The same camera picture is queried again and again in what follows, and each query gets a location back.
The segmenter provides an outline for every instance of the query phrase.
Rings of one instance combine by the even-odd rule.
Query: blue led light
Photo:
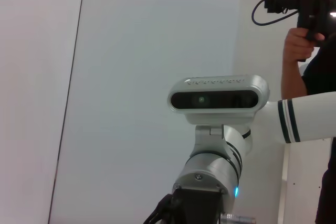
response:
[[[239,188],[238,188],[238,187],[236,187],[236,189],[235,189],[235,197],[237,198],[237,197],[238,197],[238,195],[239,195]]]

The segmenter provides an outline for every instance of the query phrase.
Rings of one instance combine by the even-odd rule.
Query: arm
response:
[[[281,97],[290,99],[307,95],[306,85],[299,71],[298,64],[283,63],[281,78]]]
[[[303,28],[293,28],[289,30],[286,37],[281,79],[281,96],[283,99],[307,95],[307,88],[298,66],[298,60],[310,58],[314,51],[314,42],[305,39],[307,31]],[[324,36],[317,34],[317,39],[323,40]]]
[[[295,143],[336,135],[336,92],[268,102],[251,128],[278,143]]]

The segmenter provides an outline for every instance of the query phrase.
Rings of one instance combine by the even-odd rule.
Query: screw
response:
[[[198,174],[198,173],[195,174],[195,178],[196,178],[197,180],[202,180],[202,179],[203,179],[202,175],[201,175],[201,174]]]
[[[175,183],[173,189],[174,190],[181,189],[181,185],[179,183]]]

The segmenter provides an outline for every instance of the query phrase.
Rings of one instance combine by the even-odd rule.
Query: metal connector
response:
[[[256,224],[255,218],[236,216],[232,214],[223,214],[220,219],[220,224]]]

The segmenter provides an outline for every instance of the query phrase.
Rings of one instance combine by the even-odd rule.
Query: person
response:
[[[298,60],[310,58],[315,45],[314,42],[305,39],[307,32],[308,30],[303,28],[293,28],[289,30],[286,37],[281,79],[283,99],[336,91],[336,36],[328,38],[317,55],[308,64],[303,76],[300,74]],[[324,36],[316,34],[316,39],[324,40]],[[316,224],[335,223],[336,139],[334,138],[328,170],[322,178]]]

